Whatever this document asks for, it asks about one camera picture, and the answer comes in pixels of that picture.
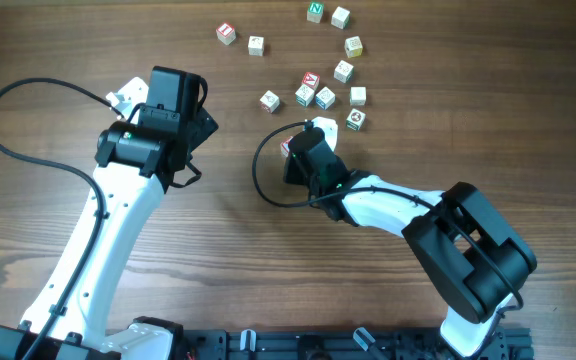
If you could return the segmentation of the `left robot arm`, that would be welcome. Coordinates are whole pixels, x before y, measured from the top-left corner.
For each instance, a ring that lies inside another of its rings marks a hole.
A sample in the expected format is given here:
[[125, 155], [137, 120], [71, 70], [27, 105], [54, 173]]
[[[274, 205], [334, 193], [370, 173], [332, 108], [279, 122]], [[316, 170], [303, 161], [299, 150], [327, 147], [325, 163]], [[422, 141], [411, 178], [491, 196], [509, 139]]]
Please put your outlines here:
[[[0, 98], [22, 86], [16, 81]], [[0, 359], [183, 359], [189, 350], [180, 324], [140, 317], [107, 335], [119, 278], [145, 222], [174, 176], [192, 169], [192, 152], [217, 131], [204, 108], [206, 80], [153, 68], [146, 99], [133, 101], [97, 143], [91, 175], [72, 166], [12, 151], [12, 158], [72, 173], [91, 192], [46, 286], [14, 327], [0, 325]]]

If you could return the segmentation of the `red Y letter block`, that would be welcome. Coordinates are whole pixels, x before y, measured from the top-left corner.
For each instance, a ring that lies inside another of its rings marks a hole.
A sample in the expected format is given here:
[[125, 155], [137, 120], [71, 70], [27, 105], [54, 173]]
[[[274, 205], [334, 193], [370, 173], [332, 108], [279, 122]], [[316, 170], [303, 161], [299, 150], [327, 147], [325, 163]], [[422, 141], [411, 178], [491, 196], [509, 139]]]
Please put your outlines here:
[[280, 144], [281, 154], [284, 158], [287, 158], [289, 156], [290, 153], [289, 143], [292, 139], [293, 137], [290, 136]]

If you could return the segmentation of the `red O letter block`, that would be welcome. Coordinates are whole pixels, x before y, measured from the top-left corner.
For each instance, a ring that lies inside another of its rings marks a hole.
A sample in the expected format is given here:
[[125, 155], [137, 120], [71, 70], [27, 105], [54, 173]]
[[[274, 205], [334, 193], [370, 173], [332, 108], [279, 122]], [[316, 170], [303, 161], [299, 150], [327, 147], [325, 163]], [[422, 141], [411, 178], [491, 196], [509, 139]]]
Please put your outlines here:
[[279, 97], [272, 91], [268, 90], [259, 100], [260, 107], [268, 113], [273, 113], [280, 105]]

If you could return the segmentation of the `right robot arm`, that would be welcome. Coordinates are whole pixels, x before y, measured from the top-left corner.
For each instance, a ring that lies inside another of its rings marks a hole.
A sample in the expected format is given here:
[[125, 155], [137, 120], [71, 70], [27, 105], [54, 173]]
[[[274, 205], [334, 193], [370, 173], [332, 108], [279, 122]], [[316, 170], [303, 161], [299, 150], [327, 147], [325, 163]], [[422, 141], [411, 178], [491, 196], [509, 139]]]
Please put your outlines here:
[[501, 318], [522, 308], [536, 256], [475, 186], [421, 191], [349, 170], [318, 127], [289, 141], [284, 181], [307, 187], [310, 203], [334, 221], [406, 240], [448, 305], [439, 334], [456, 355], [480, 354]]

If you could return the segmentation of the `red A letter block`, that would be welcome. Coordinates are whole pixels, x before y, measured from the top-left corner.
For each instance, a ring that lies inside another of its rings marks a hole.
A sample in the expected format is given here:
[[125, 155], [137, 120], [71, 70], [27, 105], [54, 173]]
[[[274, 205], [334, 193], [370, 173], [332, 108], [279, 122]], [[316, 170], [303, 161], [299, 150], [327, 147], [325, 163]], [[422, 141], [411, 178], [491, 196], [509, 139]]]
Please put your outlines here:
[[301, 83], [316, 91], [320, 84], [320, 79], [321, 77], [317, 73], [306, 72], [302, 78]]

